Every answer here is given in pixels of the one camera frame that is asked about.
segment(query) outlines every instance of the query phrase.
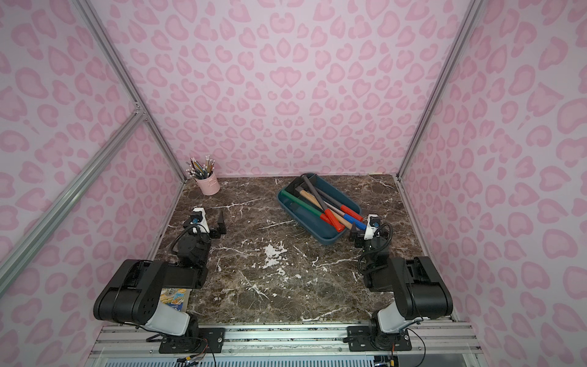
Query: marble tabletop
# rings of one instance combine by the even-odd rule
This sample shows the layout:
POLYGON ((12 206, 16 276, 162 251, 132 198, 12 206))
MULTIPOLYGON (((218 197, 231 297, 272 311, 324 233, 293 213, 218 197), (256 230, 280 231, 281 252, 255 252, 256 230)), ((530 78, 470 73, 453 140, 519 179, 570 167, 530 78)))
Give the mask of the marble tabletop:
MULTIPOLYGON (((421 248, 390 175, 324 176, 394 228, 391 256, 413 258, 421 248)), ((221 190, 204 196, 189 181, 173 213, 156 259, 175 262, 167 246, 183 230, 194 207, 209 225, 224 212, 228 233, 212 241, 208 278, 191 292, 187 311, 200 322, 300 322, 369 319, 393 300, 369 292, 356 271, 359 251, 344 235, 331 246, 317 242, 279 206, 277 192, 293 177, 220 179, 221 190)))

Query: book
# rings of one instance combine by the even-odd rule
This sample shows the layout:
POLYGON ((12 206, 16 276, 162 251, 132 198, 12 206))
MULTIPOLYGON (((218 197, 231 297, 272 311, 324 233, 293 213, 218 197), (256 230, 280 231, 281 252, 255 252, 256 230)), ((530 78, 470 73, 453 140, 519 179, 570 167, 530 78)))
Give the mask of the book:
POLYGON ((185 312, 187 302, 190 298, 190 289, 186 288, 163 288, 159 300, 175 308, 178 311, 185 312))

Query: pink pencil holder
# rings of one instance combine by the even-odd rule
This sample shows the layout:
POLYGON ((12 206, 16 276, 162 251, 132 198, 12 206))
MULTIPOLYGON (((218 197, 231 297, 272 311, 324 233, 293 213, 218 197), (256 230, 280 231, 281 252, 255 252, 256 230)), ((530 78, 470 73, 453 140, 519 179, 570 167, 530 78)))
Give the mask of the pink pencil holder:
POLYGON ((195 181, 200 190, 204 195, 210 196, 214 195, 218 191, 220 191, 220 183, 218 183, 218 177, 216 177, 216 172, 212 172, 210 177, 204 180, 197 180, 195 181))

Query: mounting plate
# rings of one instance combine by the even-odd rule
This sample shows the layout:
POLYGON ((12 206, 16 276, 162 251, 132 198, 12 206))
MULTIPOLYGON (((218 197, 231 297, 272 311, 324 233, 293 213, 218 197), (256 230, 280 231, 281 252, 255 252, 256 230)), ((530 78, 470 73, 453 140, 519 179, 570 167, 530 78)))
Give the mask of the mounting plate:
POLYGON ((371 328, 369 326, 349 326, 346 328, 351 352, 391 351, 395 344, 395 351, 411 351, 410 337, 406 331, 398 334, 380 334, 371 343, 371 328))
POLYGON ((204 328, 198 330, 199 339, 187 336, 165 336, 159 346, 159 353, 201 353, 204 351, 206 344, 200 339, 208 341, 209 349, 207 352, 221 353, 222 345, 224 344, 224 332, 224 328, 204 328))

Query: pink wallpaper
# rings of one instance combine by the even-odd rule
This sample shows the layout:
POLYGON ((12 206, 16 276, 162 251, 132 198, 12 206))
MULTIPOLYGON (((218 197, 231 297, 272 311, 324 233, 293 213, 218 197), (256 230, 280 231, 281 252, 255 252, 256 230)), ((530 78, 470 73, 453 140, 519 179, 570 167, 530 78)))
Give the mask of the pink wallpaper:
POLYGON ((126 258, 144 258, 180 182, 140 126, 0 299, 0 365, 73 367, 102 322, 93 303, 126 258))
POLYGON ((395 172, 468 0, 93 1, 180 163, 395 172))
POLYGON ((587 365, 587 3, 494 0, 406 187, 491 365, 587 365))
POLYGON ((67 0, 0 5, 0 262, 129 116, 67 0))

